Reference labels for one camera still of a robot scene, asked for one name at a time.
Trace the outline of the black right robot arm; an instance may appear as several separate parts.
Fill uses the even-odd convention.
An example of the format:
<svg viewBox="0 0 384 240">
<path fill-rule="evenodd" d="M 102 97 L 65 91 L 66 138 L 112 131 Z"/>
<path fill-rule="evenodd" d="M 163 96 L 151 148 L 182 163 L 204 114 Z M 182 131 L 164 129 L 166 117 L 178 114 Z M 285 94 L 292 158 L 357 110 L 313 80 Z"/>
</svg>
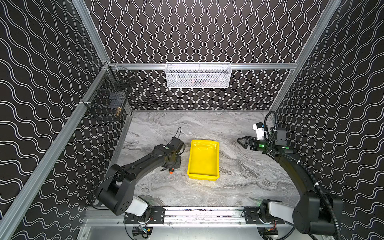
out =
<svg viewBox="0 0 384 240">
<path fill-rule="evenodd" d="M 293 148 L 283 140 L 258 140 L 246 136 L 237 142 L 251 151 L 259 151 L 278 163 L 288 174 L 300 195 L 299 202 L 288 206 L 277 200 L 263 200 L 258 215 L 264 223 L 283 220 L 302 234 L 342 238 L 340 218 L 343 201 L 326 192 Z"/>
</svg>

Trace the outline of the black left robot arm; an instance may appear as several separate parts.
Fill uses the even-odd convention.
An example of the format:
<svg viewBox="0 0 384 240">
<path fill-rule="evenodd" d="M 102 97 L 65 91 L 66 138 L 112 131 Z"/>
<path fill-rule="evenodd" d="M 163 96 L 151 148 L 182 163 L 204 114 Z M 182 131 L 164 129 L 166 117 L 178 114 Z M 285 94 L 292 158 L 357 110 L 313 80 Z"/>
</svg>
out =
<svg viewBox="0 0 384 240">
<path fill-rule="evenodd" d="M 171 172 L 178 169 L 185 147 L 182 140 L 173 137 L 166 145 L 155 146 L 149 154 L 131 164 L 112 165 L 95 189 L 96 199 L 117 216 L 125 213 L 133 205 L 136 183 L 156 168 Z"/>
</svg>

